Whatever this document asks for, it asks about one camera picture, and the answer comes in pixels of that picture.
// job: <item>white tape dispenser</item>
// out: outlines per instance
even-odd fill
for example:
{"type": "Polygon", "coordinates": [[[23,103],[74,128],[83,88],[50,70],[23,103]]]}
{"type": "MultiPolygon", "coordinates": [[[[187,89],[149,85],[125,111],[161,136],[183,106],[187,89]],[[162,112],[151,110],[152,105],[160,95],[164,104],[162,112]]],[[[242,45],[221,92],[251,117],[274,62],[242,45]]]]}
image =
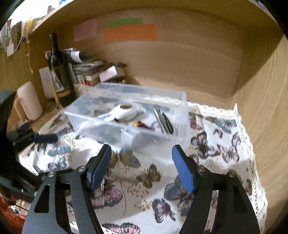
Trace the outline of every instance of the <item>white tape dispenser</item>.
{"type": "Polygon", "coordinates": [[[104,121],[113,121],[117,119],[118,121],[128,121],[133,119],[137,114],[137,108],[135,105],[130,103],[123,103],[117,105],[112,111],[97,116],[98,119],[104,121]]]}

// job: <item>small box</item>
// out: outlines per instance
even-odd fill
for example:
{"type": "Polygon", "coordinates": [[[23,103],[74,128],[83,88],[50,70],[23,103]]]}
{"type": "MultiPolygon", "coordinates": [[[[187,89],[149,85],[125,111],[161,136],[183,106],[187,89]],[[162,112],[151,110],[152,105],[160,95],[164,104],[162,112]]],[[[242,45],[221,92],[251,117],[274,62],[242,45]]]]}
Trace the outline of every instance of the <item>small box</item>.
{"type": "Polygon", "coordinates": [[[109,67],[107,70],[99,74],[101,82],[105,82],[112,78],[123,77],[123,76],[125,76],[123,68],[117,67],[116,65],[109,67]]]}
{"type": "Polygon", "coordinates": [[[84,81],[86,85],[94,86],[100,82],[99,73],[96,73],[92,76],[85,76],[84,81]]]}

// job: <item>butterfly print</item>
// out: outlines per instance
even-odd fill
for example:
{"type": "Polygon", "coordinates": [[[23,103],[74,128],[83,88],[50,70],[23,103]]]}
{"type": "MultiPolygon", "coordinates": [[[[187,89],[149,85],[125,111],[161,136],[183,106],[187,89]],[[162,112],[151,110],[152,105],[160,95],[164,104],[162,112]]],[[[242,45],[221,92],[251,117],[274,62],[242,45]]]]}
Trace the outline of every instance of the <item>butterfly print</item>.
{"type": "Polygon", "coordinates": [[[65,134],[68,134],[68,133],[71,133],[71,132],[74,132],[74,131],[75,131],[75,130],[74,130],[72,124],[71,124],[70,122],[68,122],[68,127],[65,127],[65,128],[63,128],[63,129],[59,130],[59,131],[56,133],[56,135],[57,135],[58,137],[61,137],[61,136],[65,135],[65,134]]]}
{"type": "Polygon", "coordinates": [[[56,126],[57,124],[61,123],[63,120],[61,120],[63,114],[59,114],[53,121],[53,123],[50,125],[49,128],[53,128],[54,126],[56,126]]]}
{"type": "Polygon", "coordinates": [[[37,152],[40,152],[41,149],[43,149],[43,154],[46,153],[47,143],[34,143],[31,148],[27,152],[27,156],[30,156],[30,154],[35,150],[35,147],[37,145],[37,152]]]}
{"type": "Polygon", "coordinates": [[[192,204],[194,195],[190,194],[182,185],[180,177],[177,176],[174,183],[166,185],[164,198],[168,201],[179,200],[178,207],[182,205],[181,216],[187,216],[192,204]]]}
{"type": "Polygon", "coordinates": [[[214,190],[212,192],[212,200],[211,200],[211,207],[216,209],[217,208],[217,201],[218,201],[218,191],[214,190]]]}
{"type": "Polygon", "coordinates": [[[240,145],[240,136],[239,132],[235,132],[235,134],[232,137],[231,143],[233,146],[238,146],[240,145]]]}
{"type": "Polygon", "coordinates": [[[213,132],[213,135],[214,134],[217,134],[220,139],[222,139],[222,137],[223,137],[223,132],[220,129],[216,128],[213,132]]]}
{"type": "Polygon", "coordinates": [[[83,137],[85,137],[84,135],[81,135],[81,134],[78,134],[76,137],[75,137],[75,139],[76,140],[79,140],[79,139],[81,139],[81,138],[83,138],[83,137]]]}
{"type": "Polygon", "coordinates": [[[89,115],[91,114],[91,111],[88,110],[87,108],[92,105],[92,103],[88,100],[83,100],[81,105],[79,105],[78,108],[78,113],[84,114],[84,115],[89,115]]]}
{"type": "Polygon", "coordinates": [[[226,163],[230,162],[230,159],[233,159],[235,162],[239,162],[239,155],[237,154],[237,149],[235,146],[230,146],[229,150],[226,147],[221,146],[219,144],[217,144],[217,147],[220,151],[223,160],[226,163]]]}
{"type": "Polygon", "coordinates": [[[193,158],[197,165],[199,164],[199,157],[196,154],[191,154],[189,155],[189,157],[193,158]]]}
{"type": "Polygon", "coordinates": [[[215,123],[218,127],[220,127],[225,133],[231,134],[231,128],[236,127],[235,120],[224,120],[224,119],[217,119],[212,117],[206,117],[206,120],[215,123]]]}
{"type": "Polygon", "coordinates": [[[66,196],[70,196],[71,195],[71,190],[65,190],[65,195],[66,196]]]}
{"type": "Polygon", "coordinates": [[[176,214],[171,211],[170,205],[163,198],[161,200],[154,199],[152,202],[152,208],[154,210],[154,216],[157,223],[162,223],[164,217],[167,217],[168,215],[172,220],[176,221],[176,214]]]}
{"type": "Polygon", "coordinates": [[[252,182],[251,182],[251,180],[247,179],[246,183],[247,183],[247,185],[245,187],[245,191],[249,196],[251,196],[252,195],[252,182]]]}
{"type": "Polygon", "coordinates": [[[106,98],[106,97],[95,97],[92,98],[92,103],[95,105],[100,105],[103,103],[111,103],[111,102],[118,102],[118,98],[106,98]]]}
{"type": "Polygon", "coordinates": [[[58,163],[49,163],[48,169],[51,171],[60,171],[67,167],[65,157],[61,157],[58,163]]]}
{"type": "Polygon", "coordinates": [[[139,234],[140,228],[133,223],[122,223],[121,225],[113,223],[104,223],[102,227],[117,234],[139,234]]]}
{"type": "Polygon", "coordinates": [[[29,157],[30,154],[35,150],[35,146],[36,146],[36,144],[33,143],[33,145],[31,146],[31,148],[28,150],[28,152],[27,152],[27,156],[28,156],[28,157],[29,157]]]}
{"type": "Polygon", "coordinates": [[[94,209],[103,209],[104,207],[113,207],[123,199],[123,194],[112,184],[112,181],[105,178],[104,190],[97,189],[92,197],[94,209]]]}
{"type": "Polygon", "coordinates": [[[196,115],[192,114],[189,116],[189,122],[190,122],[190,128],[196,129],[196,130],[202,130],[203,128],[197,124],[196,122],[196,115]]]}
{"type": "Polygon", "coordinates": [[[109,166],[111,168],[115,168],[119,162],[121,162],[124,166],[130,166],[134,168],[141,167],[139,160],[134,156],[132,150],[125,148],[122,148],[119,153],[112,151],[112,157],[109,166]]]}
{"type": "Polygon", "coordinates": [[[152,188],[152,182],[160,182],[161,175],[157,171],[157,167],[154,164],[151,164],[149,169],[147,169],[147,172],[143,175],[138,175],[136,178],[138,181],[142,182],[143,186],[146,188],[152,188]]]}
{"type": "Polygon", "coordinates": [[[72,201],[67,201],[66,203],[74,209],[72,201]]]}
{"type": "Polygon", "coordinates": [[[198,148],[198,156],[202,159],[206,159],[209,156],[217,156],[220,155],[218,150],[216,150],[213,146],[207,145],[207,134],[205,131],[199,133],[197,137],[191,138],[191,144],[198,148]]]}
{"type": "Polygon", "coordinates": [[[71,152],[70,146],[61,144],[60,142],[53,145],[53,148],[48,150],[48,155],[50,157],[55,157],[56,155],[63,155],[71,152]]]}

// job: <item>green sticky note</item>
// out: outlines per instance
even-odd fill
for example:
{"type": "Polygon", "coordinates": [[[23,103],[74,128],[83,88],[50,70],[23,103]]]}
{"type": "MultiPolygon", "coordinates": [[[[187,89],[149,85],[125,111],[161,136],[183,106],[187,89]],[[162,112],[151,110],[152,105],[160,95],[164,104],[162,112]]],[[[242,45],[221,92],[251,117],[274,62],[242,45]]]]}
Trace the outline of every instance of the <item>green sticky note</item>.
{"type": "Polygon", "coordinates": [[[129,24],[143,24],[143,18],[124,18],[106,22],[106,28],[113,28],[129,24]]]}

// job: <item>paper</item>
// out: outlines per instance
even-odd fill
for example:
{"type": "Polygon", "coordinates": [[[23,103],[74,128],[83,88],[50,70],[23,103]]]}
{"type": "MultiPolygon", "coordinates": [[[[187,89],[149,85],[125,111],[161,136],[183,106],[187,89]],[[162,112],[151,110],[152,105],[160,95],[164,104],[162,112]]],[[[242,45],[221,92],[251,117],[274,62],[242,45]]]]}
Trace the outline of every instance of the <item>paper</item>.
{"type": "Polygon", "coordinates": [[[113,28],[116,26],[129,25],[129,24],[143,24],[143,18],[124,18],[124,19],[110,20],[106,22],[106,28],[113,28]]]}
{"type": "Polygon", "coordinates": [[[82,41],[97,36],[97,19],[88,20],[74,26],[74,41],[82,41]]]}
{"type": "Polygon", "coordinates": [[[125,76],[124,70],[123,68],[117,66],[112,66],[99,74],[101,82],[105,82],[113,77],[122,77],[122,76],[125,76]]]}
{"type": "Polygon", "coordinates": [[[156,41],[154,24],[122,25],[104,30],[105,43],[119,41],[156,41]]]}
{"type": "Polygon", "coordinates": [[[11,26],[11,21],[12,21],[12,19],[10,19],[10,20],[7,21],[7,27],[10,27],[10,26],[11,26]]]}
{"type": "Polygon", "coordinates": [[[14,43],[11,43],[7,46],[7,57],[14,54],[14,43]]]}
{"type": "Polygon", "coordinates": [[[79,57],[80,51],[71,51],[70,56],[73,61],[78,62],[78,63],[83,63],[79,57]]]}
{"type": "Polygon", "coordinates": [[[39,73],[42,80],[43,90],[46,98],[54,98],[53,92],[51,90],[52,76],[49,67],[44,67],[39,69],[39,73]]]}

